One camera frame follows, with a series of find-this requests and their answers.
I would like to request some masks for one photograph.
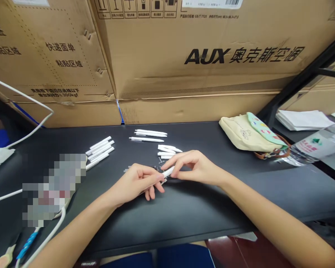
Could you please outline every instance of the green logo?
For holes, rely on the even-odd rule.
[[[316,143],[317,145],[323,145],[320,139],[317,139],[317,138],[312,139],[312,143]]]

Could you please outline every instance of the water bottle label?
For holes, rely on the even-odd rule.
[[[335,141],[321,136],[318,132],[296,143],[295,146],[303,153],[318,159],[335,153]]]

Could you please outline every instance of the black table surface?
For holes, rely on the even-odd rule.
[[[133,163],[160,166],[158,143],[128,138],[137,128],[168,133],[165,144],[183,151],[200,150],[266,198],[303,222],[335,217],[335,181],[313,165],[292,167],[275,160],[259,160],[253,153],[234,147],[218,122],[140,126],[45,129],[18,145],[0,166],[0,196],[21,188],[23,181],[42,182],[59,154],[84,153],[107,136],[115,150],[87,171],[74,194],[60,230],[100,194],[109,189]],[[139,196],[118,208],[97,232],[81,259],[148,250],[255,230],[254,225],[218,188],[171,179],[165,193],[146,201]],[[0,256],[22,227],[22,195],[0,201]],[[58,220],[40,231],[36,249]],[[33,228],[23,230],[17,253]]]
[[[335,122],[335,117],[329,116],[329,119]],[[278,120],[275,120],[274,122],[274,129],[276,132],[283,137],[286,137],[289,139],[289,141],[296,143],[307,136],[315,133],[316,131],[291,131],[287,129],[281,122]],[[323,163],[325,163],[327,166],[329,166],[333,171],[335,171],[335,154],[332,156],[328,156],[321,160]]]

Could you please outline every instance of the forearm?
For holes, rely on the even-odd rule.
[[[29,268],[72,268],[114,210],[103,195],[97,198],[43,248]]]
[[[335,267],[335,250],[292,215],[239,179],[224,174],[221,188],[296,267]]]

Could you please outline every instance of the brown strap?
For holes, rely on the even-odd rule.
[[[273,152],[271,153],[263,153],[263,152],[254,152],[255,156],[258,157],[259,159],[265,160],[267,158],[271,158],[271,157],[276,157],[276,158],[283,158],[283,157],[288,157],[290,155],[290,144],[289,142],[287,142],[287,140],[285,138],[283,138],[282,136],[276,134],[282,141],[285,142],[285,144],[288,146],[288,149],[286,151],[285,154],[281,154],[280,153],[280,149],[275,149]]]

